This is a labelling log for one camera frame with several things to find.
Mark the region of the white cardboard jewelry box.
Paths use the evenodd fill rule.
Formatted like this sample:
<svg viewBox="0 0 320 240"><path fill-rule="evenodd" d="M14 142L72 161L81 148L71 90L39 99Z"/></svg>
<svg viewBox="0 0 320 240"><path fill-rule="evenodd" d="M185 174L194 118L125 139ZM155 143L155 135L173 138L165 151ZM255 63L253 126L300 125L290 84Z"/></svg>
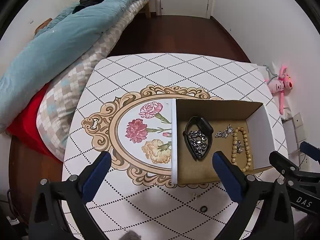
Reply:
<svg viewBox="0 0 320 240"><path fill-rule="evenodd" d="M212 165L213 154L221 151L228 160L235 155L239 168L250 165L247 174L255 174L271 168L269 155L275 151L275 137L268 118L266 106L261 102L240 100L199 100L174 99L171 103L172 113L172 159L171 182L174 185L195 185L218 181L219 177ZM195 161L184 142L183 131L193 116L205 118L214 129L212 146L202 160ZM235 153L233 135L216 138L218 131L223 131L231 124L233 129L246 131L249 150Z"/></svg>

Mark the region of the small silver charm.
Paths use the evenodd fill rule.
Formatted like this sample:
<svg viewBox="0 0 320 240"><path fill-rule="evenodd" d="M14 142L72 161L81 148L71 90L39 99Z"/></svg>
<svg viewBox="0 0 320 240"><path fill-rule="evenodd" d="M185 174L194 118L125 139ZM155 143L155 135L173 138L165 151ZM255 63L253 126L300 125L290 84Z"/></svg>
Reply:
<svg viewBox="0 0 320 240"><path fill-rule="evenodd" d="M244 150L244 146L242 146L240 140L233 140L233 150L235 153L241 153Z"/></svg>

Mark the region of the silver crystal pendant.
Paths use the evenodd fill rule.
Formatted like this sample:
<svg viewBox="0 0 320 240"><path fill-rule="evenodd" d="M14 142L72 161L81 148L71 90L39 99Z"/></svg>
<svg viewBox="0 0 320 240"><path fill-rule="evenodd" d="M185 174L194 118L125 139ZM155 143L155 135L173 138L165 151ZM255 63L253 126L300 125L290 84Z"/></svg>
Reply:
<svg viewBox="0 0 320 240"><path fill-rule="evenodd" d="M227 128L223 131L218 131L215 135L216 138L227 138L230 134L232 134L234 132L233 127L231 126L231 124L229 124L227 126Z"/></svg>

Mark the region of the pink panther plush toy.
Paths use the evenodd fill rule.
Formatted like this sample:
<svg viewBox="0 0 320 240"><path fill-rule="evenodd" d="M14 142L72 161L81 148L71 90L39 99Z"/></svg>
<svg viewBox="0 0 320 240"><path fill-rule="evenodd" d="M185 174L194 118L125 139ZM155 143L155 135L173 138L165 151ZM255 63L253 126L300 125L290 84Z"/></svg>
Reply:
<svg viewBox="0 0 320 240"><path fill-rule="evenodd" d="M293 82L291 81L288 68L286 65L282 64L279 74L276 74L270 67L266 66L266 71L269 75L269 79L266 80L267 86L272 95L278 95L279 113L283 115L285 92L293 88Z"/></svg>

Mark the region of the red blanket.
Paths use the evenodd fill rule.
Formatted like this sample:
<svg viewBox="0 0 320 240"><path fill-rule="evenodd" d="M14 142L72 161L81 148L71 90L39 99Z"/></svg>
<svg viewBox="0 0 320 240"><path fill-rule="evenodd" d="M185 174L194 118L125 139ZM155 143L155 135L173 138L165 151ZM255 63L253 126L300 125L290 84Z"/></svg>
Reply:
<svg viewBox="0 0 320 240"><path fill-rule="evenodd" d="M62 163L55 157L42 141L36 126L37 113L42 99L50 83L45 84L29 101L23 111L13 120L6 129L11 135L14 135L27 148L48 157L51 157L58 163Z"/></svg>

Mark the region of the checkered bed sheet mattress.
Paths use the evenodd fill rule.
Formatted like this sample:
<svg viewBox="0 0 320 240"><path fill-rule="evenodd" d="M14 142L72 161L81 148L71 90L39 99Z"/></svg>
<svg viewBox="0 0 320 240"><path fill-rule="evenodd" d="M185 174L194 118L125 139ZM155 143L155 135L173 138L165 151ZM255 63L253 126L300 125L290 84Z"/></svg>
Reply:
<svg viewBox="0 0 320 240"><path fill-rule="evenodd" d="M59 161L64 160L72 118L93 69L108 56L124 29L148 2L133 2L88 51L49 84L37 112L36 127L45 149Z"/></svg>

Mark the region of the light blue duvet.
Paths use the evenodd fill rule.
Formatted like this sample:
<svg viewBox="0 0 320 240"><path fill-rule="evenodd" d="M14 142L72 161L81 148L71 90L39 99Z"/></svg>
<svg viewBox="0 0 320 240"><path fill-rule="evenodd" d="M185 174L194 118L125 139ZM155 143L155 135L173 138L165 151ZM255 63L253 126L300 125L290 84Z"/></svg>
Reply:
<svg viewBox="0 0 320 240"><path fill-rule="evenodd" d="M104 0L70 13L33 38L1 77L1 131L46 83L89 50L135 1Z"/></svg>

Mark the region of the white wall socket panel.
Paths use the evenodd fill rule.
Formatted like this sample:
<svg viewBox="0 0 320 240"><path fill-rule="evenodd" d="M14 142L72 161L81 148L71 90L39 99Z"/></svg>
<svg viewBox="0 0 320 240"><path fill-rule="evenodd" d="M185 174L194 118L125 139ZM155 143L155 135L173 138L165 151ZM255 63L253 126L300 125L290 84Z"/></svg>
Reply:
<svg viewBox="0 0 320 240"><path fill-rule="evenodd" d="M298 151L301 142L306 140L306 133L300 113L283 121L288 154Z"/></svg>

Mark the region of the wooden bed frame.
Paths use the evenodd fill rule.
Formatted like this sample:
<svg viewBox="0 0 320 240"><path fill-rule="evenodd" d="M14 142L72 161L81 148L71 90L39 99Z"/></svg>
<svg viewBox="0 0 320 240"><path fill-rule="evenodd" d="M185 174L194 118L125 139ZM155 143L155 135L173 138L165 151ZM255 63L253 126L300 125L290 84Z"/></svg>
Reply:
<svg viewBox="0 0 320 240"><path fill-rule="evenodd" d="M150 3L149 2L147 2L146 5L144 5L142 10L143 10L146 18L151 18Z"/></svg>

